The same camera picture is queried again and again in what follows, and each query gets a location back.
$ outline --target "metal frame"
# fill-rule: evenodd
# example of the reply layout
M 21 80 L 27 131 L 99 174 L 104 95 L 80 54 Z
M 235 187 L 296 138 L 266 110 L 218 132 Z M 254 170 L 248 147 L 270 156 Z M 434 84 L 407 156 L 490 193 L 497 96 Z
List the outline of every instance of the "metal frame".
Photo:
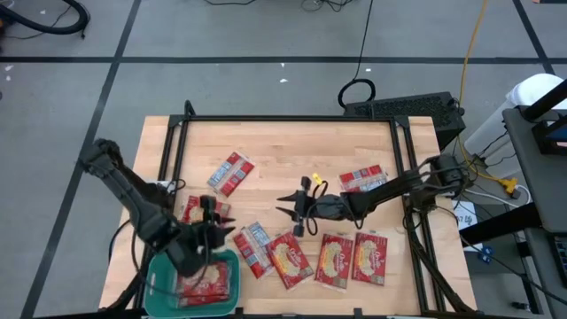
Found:
M 400 125 L 403 128 L 406 146 L 408 148 L 409 165 L 411 168 L 417 167 L 416 153 L 414 150 L 414 144 L 411 136 L 411 130 L 409 126 L 409 120 L 407 116 L 395 116 L 387 118 L 375 118 L 374 114 L 371 114 L 369 118 L 361 117 L 346 117 L 346 116 L 271 116 L 271 115 L 196 115 L 190 102 L 185 102 L 185 114 L 182 115 L 170 115 L 169 122 L 167 124 L 166 140 L 164 143 L 164 149 L 161 157 L 161 162 L 159 165 L 159 180 L 165 180 L 167 176 L 167 164 L 169 162 L 169 157 L 171 153 L 171 146 L 173 144 L 174 132 L 178 126 L 180 126 L 181 134 L 177 144 L 177 151 L 175 155 L 174 171 L 172 174 L 172 180 L 176 180 L 181 174 L 181 165 L 183 162 L 183 153 L 185 150 L 185 142 L 187 140 L 187 134 L 189 131 L 190 121 L 330 121 L 330 122 L 387 122 L 390 125 L 390 133 L 392 138 L 392 148 L 394 153 L 394 160 L 396 163 L 396 169 L 398 175 L 404 172 L 404 165 L 402 159 L 402 153 L 400 148 L 400 140 L 398 137 L 397 127 Z M 412 214 L 410 211 L 407 201 L 402 199 L 402 205 L 404 207 L 404 214 Z M 423 241 L 425 243 L 425 250 L 428 257 L 432 261 L 433 265 L 437 267 L 437 262 L 435 258 L 435 252 L 433 247 L 433 241 L 431 237 L 430 224 L 427 219 L 427 215 L 419 215 L 422 218 L 422 232 Z M 408 219 L 408 226 L 413 227 L 414 222 L 412 218 Z M 408 240 L 411 236 L 415 236 L 415 232 L 408 233 Z M 418 258 L 417 254 L 411 250 L 414 277 L 416 281 L 416 294 L 419 303 L 419 308 L 421 315 L 435 318 L 485 318 L 485 319 L 506 319 L 508 317 L 504 316 L 494 316 L 494 315 L 481 315 L 481 314 L 471 314 L 471 313 L 455 313 L 447 312 L 445 308 L 445 301 L 439 286 L 434 281 L 431 281 L 435 304 L 437 310 L 430 310 L 427 303 L 427 293 L 425 291 L 425 284 L 423 280 L 423 270 L 422 262 Z M 152 254 L 148 247 L 144 248 L 144 255 L 141 263 L 141 273 L 145 276 L 148 270 L 148 266 L 151 260 Z M 128 289 L 123 293 L 127 297 L 120 296 L 120 299 L 110 306 L 106 311 L 99 311 L 96 313 L 89 314 L 77 314 L 77 315 L 58 315 L 49 318 L 61 318 L 61 319 L 75 319 L 75 318 L 141 318 L 147 316 L 143 309 L 143 296 L 144 296 L 144 284 L 140 284 L 137 277 L 135 277 Z M 134 308 L 126 309 L 127 304 L 134 295 Z M 353 315 L 245 315 L 244 310 L 239 307 L 236 309 L 234 315 L 226 315 L 223 318 L 228 319 L 270 319 L 277 317 L 292 317 L 292 318 L 302 318 L 302 319 L 378 319 L 378 318 L 389 318 L 389 315 L 364 315 L 360 308 L 353 309 Z

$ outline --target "green plastic basket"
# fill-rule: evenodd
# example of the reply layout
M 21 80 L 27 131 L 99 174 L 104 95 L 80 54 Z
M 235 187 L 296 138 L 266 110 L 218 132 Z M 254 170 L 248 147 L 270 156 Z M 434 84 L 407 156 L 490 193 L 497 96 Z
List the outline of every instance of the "green plastic basket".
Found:
M 177 298 L 154 291 L 150 287 L 144 289 L 144 308 L 154 318 L 198 318 L 203 316 L 221 316 L 230 314 L 240 297 L 240 263 L 238 256 L 231 250 L 211 255 L 211 261 L 226 261 L 231 269 L 229 299 L 209 305 L 178 308 Z M 166 291 L 173 290 L 177 272 L 164 254 L 153 257 L 148 269 L 148 283 Z

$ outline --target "red snack bag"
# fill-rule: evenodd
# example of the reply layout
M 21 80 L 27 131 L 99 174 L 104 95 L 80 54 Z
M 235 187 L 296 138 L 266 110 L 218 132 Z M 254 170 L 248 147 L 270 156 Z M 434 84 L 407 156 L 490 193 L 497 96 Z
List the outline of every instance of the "red snack bag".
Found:
M 353 244 L 353 240 L 346 236 L 324 234 L 315 281 L 341 291 L 346 290 Z
M 353 279 L 384 285 L 388 238 L 369 233 L 356 233 Z
M 243 154 L 232 152 L 206 183 L 215 192 L 228 197 L 253 168 L 254 164 Z
M 290 231 L 274 238 L 266 247 L 268 256 L 276 267 L 286 289 L 291 289 L 313 275 L 313 270 L 309 266 L 307 258 L 301 252 L 297 239 Z
M 187 205 L 183 211 L 183 216 L 180 222 L 183 223 L 193 223 L 203 221 L 203 208 L 199 204 L 199 198 L 197 196 L 189 196 L 187 198 Z M 216 202 L 216 207 L 214 212 L 222 217 L 227 217 L 230 211 L 230 204 Z
M 234 236 L 233 240 L 257 279 L 274 270 L 268 255 L 264 252 L 250 229 L 242 228 L 240 233 Z
M 388 181 L 387 174 L 379 165 L 365 167 L 338 176 L 345 191 L 372 191 Z
M 194 305 L 195 302 L 203 302 L 207 300 L 217 300 L 218 298 L 200 298 L 200 297 L 219 297 L 225 298 L 229 296 L 229 266 L 226 262 L 215 262 L 206 267 L 203 279 L 197 286 L 195 283 L 201 277 L 201 271 L 191 277 L 178 276 L 175 292 L 181 294 L 185 298 L 180 298 L 179 307 L 183 305 Z

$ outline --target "wooden tabletop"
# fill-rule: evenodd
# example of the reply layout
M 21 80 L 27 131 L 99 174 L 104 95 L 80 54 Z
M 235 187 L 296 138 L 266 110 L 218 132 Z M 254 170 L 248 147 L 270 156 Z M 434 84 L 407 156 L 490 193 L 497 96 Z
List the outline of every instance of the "wooden tabletop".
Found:
M 168 117 L 151 116 L 145 119 L 136 155 L 134 171 L 150 181 L 158 176 L 161 153 L 167 131 Z M 431 118 L 410 118 L 417 162 L 439 154 Z M 173 159 L 179 134 L 176 130 L 168 172 L 173 171 Z M 399 131 L 404 155 L 408 158 L 403 133 Z M 229 198 L 220 201 L 232 205 L 230 217 L 238 229 L 260 222 L 270 236 L 290 230 L 291 219 L 275 209 L 292 203 L 278 203 L 276 198 L 292 194 L 299 188 L 303 175 L 318 173 L 330 182 L 327 193 L 340 193 L 337 176 L 363 167 L 379 164 L 389 178 L 397 176 L 389 125 L 380 122 L 190 122 L 183 156 L 181 178 L 187 187 L 178 192 L 175 214 L 189 195 L 214 193 L 206 186 L 210 175 L 233 152 L 247 155 L 256 168 Z M 438 198 L 438 205 L 453 210 L 448 199 Z M 401 226 L 403 209 L 400 198 L 377 207 L 365 222 L 364 228 L 376 230 L 388 237 L 385 286 L 348 281 L 346 292 L 337 292 L 310 281 L 287 292 L 276 272 L 257 280 L 228 235 L 227 247 L 237 252 L 241 260 L 241 292 L 238 305 L 246 314 L 297 313 L 304 315 L 351 315 L 360 307 L 364 315 L 418 315 L 419 306 L 408 236 Z M 128 212 L 122 212 L 121 222 Z M 453 289 L 470 307 L 476 308 L 469 272 L 462 251 L 454 218 L 448 212 L 430 213 L 431 233 L 439 270 Z M 318 221 L 319 234 L 307 233 L 299 244 L 315 270 L 325 231 L 355 234 L 352 222 Z M 130 256 L 131 227 L 117 237 L 108 268 L 100 306 L 108 306 L 120 295 L 134 276 Z M 137 257 L 142 257 L 143 244 L 138 239 Z M 430 309 L 435 309 L 431 278 L 425 268 L 425 285 Z

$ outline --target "white cable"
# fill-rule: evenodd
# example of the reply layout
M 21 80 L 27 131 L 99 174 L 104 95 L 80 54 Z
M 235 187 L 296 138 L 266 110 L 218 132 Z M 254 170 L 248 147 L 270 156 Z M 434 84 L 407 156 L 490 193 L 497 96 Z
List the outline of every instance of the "white cable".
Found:
M 516 189 L 522 189 L 525 191 L 525 194 L 528 196 L 528 200 L 525 201 L 525 204 L 530 204 L 532 202 L 532 194 L 530 193 L 530 190 L 528 190 L 527 187 L 518 184 L 516 185 Z
M 506 201 L 506 200 L 504 200 L 504 199 L 502 199 L 502 198 L 497 198 L 497 197 L 494 196 L 494 195 L 485 194 L 485 193 L 481 193 L 481 192 L 477 192 L 477 191 L 471 191 L 471 190 L 464 190 L 464 191 L 469 192 L 469 193 L 471 193 L 471 194 L 479 195 L 479 196 L 482 196 L 482 197 L 492 198 L 492 199 L 498 200 L 499 202 L 504 203 L 504 204 L 506 204 L 506 205 L 510 205 L 510 206 L 512 206 L 512 207 L 514 207 L 514 208 L 518 208 L 518 205 L 512 204 L 512 203 L 510 203 L 510 202 L 508 202 L 508 201 Z

